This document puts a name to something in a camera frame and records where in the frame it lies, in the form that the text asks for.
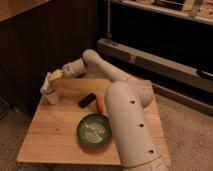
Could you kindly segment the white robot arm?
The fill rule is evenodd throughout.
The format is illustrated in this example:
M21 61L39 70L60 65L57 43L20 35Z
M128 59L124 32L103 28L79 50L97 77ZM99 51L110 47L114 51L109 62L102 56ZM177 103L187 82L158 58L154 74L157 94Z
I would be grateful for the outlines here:
M153 90L143 81L87 49L82 56L62 67L63 76L76 77L97 67L111 84L105 106L123 171L169 171L153 137L144 109L153 100Z

